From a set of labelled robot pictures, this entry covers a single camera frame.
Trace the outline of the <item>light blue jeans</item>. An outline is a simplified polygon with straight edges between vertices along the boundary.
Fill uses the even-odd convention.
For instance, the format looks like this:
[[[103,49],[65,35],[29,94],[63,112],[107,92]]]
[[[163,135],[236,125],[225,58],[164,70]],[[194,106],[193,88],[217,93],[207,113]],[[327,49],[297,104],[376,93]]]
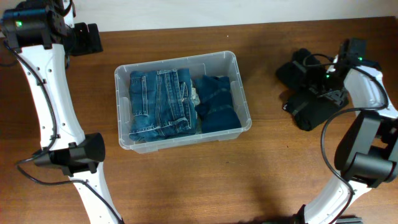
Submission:
[[[200,98],[197,93],[197,89],[195,87],[192,87],[192,102],[194,105],[194,108],[200,104]],[[196,134],[201,134],[201,119],[198,115],[198,112],[195,112],[196,119],[197,119],[197,124],[196,124]]]

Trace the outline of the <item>black garment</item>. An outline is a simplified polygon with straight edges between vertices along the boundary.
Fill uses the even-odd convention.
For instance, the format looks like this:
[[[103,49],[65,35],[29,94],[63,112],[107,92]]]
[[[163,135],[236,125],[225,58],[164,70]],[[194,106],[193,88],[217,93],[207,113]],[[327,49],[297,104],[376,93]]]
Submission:
[[[313,130],[349,103],[345,88],[324,95],[318,95],[317,89],[307,86],[299,85],[291,89],[295,93],[287,99],[282,109],[291,114],[297,127],[304,131]]]
[[[307,56],[309,56],[306,60],[307,65],[320,63],[309,50],[301,48],[293,53],[289,62],[276,70],[276,77],[288,88],[295,91],[308,88],[311,85],[320,85],[323,76],[326,74],[326,69],[324,67],[305,67],[303,61]]]

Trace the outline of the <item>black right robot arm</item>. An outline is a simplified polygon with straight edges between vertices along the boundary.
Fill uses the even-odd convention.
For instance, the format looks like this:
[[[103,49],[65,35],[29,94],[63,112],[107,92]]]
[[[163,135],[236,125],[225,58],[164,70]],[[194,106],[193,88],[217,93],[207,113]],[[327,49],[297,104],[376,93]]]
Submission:
[[[317,90],[318,97],[339,103],[350,96],[353,107],[330,116],[323,126],[320,147],[333,176],[320,194],[302,205],[292,223],[361,223],[342,214],[360,196],[397,177],[397,110],[382,82],[379,64],[365,58],[366,41],[346,39],[329,62]],[[330,163],[325,152],[325,134],[339,115],[356,113]]]

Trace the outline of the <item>dark blue jeans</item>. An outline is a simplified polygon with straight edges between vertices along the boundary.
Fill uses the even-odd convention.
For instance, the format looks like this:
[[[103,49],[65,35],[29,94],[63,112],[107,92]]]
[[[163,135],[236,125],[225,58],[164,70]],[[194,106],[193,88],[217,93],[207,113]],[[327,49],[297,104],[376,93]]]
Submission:
[[[133,71],[129,97],[133,115],[131,140],[150,142],[196,133],[189,69]]]

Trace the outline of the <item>teal blue garment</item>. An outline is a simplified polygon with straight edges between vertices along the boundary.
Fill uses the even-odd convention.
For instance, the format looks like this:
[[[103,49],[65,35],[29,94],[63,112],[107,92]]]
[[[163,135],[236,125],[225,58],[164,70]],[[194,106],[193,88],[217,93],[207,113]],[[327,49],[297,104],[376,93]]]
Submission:
[[[241,128],[234,110],[229,78],[202,76],[193,81],[200,104],[195,107],[202,133]]]

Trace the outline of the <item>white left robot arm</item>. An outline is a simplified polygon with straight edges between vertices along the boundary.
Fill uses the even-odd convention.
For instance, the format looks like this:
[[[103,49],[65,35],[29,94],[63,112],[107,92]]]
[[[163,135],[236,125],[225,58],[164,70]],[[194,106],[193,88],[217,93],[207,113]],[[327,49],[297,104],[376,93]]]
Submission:
[[[39,119],[40,149],[30,161],[67,176],[90,222],[122,223],[104,178],[104,139],[82,130],[68,88],[70,57],[103,49],[97,25],[75,16],[72,1],[22,1],[1,18],[4,45],[25,73]]]

